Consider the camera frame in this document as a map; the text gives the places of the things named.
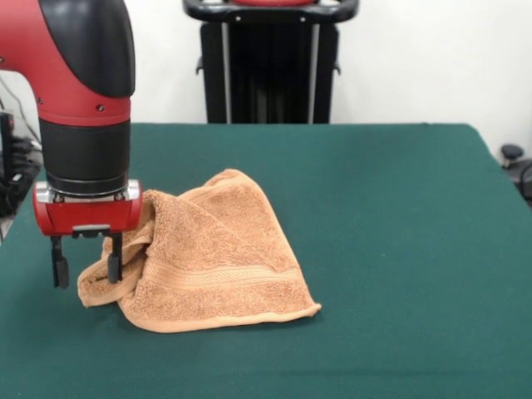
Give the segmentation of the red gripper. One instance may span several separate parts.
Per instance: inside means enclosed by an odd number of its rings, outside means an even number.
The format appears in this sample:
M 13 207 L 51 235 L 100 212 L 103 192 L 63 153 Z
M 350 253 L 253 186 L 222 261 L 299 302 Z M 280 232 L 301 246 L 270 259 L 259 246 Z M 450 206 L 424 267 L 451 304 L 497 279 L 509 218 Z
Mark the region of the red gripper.
M 55 288 L 68 288 L 70 274 L 62 253 L 62 238 L 82 232 L 109 232 L 111 253 L 107 259 L 108 280 L 122 280 L 122 232 L 136 228 L 140 220 L 142 188 L 137 180 L 129 180 L 118 194 L 97 198 L 61 195 L 45 181 L 35 184 L 32 206 L 38 228 L 51 237 L 52 273 Z

